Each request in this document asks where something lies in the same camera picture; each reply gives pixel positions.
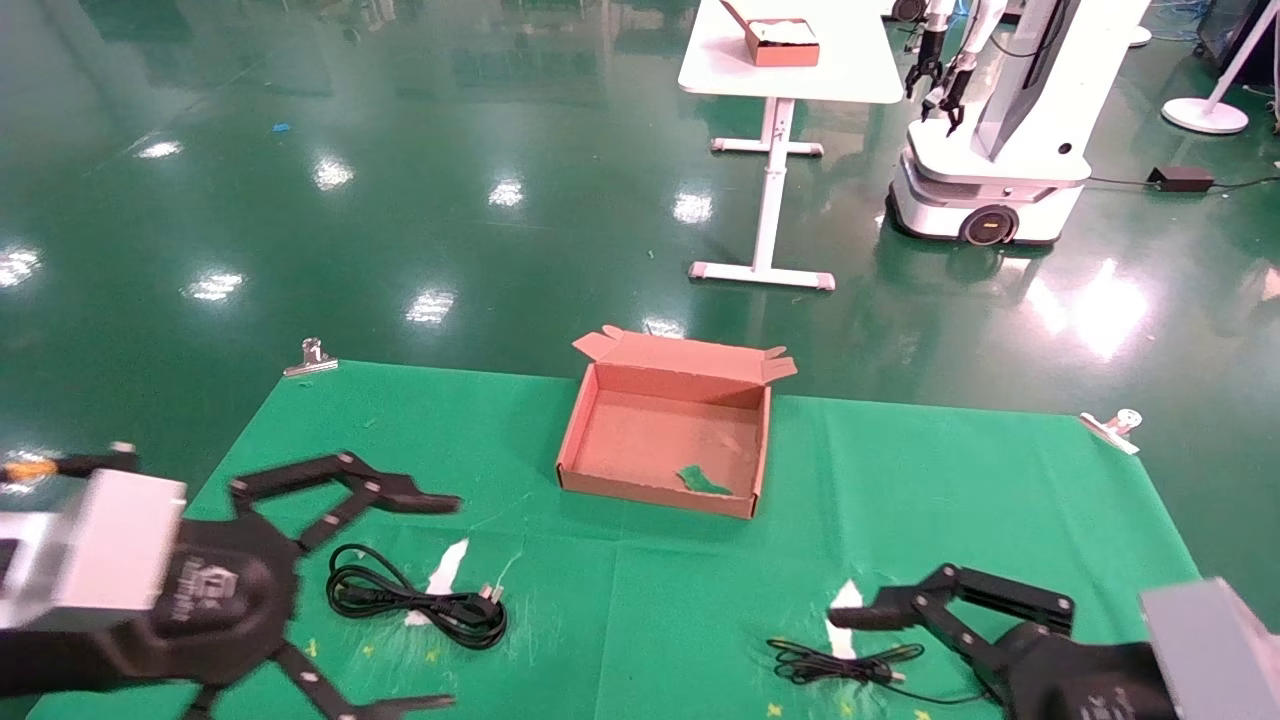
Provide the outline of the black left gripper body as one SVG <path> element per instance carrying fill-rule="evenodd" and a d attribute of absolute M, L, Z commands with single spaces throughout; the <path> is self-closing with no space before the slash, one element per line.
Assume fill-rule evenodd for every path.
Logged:
<path fill-rule="evenodd" d="M 284 643 L 300 555 L 264 518 L 182 521 L 155 606 L 120 632 L 125 675 L 237 683 Z"/>

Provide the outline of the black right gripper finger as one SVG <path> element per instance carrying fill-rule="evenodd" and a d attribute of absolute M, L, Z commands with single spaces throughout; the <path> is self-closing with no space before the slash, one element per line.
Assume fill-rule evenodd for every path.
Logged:
<path fill-rule="evenodd" d="M 1073 633 L 1075 605 L 1065 594 L 950 562 L 914 585 L 881 588 L 865 607 L 831 609 L 828 621 L 855 632 L 923 626 L 964 659 L 977 675 L 1004 673 L 1012 661 L 1011 647 L 983 639 L 948 610 L 954 601 L 1021 620 L 1033 634 Z"/>

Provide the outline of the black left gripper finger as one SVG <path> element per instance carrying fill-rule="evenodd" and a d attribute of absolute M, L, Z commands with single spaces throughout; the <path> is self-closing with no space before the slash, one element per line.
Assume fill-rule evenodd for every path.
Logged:
<path fill-rule="evenodd" d="M 452 707 L 452 694 L 425 694 L 351 703 L 297 647 L 284 643 L 269 659 L 302 691 L 325 719 L 404 719 L 408 714 Z"/>
<path fill-rule="evenodd" d="M 462 509 L 456 495 L 430 495 L 421 491 L 408 474 L 380 471 L 352 452 L 332 454 L 278 468 L 236 477 L 230 482 L 234 527 L 256 533 L 283 533 L 257 512 L 259 501 L 293 495 L 334 482 L 348 491 L 335 507 L 325 511 L 297 538 L 285 537 L 298 553 L 310 553 L 325 544 L 362 512 L 376 509 L 411 515 L 449 515 Z"/>

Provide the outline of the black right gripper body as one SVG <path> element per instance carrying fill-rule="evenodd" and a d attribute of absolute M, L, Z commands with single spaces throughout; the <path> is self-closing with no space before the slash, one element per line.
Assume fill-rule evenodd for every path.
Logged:
<path fill-rule="evenodd" d="M 986 685 L 1006 719 L 1176 719 L 1148 642 L 1083 644 L 1023 623 L 996 643 Z"/>

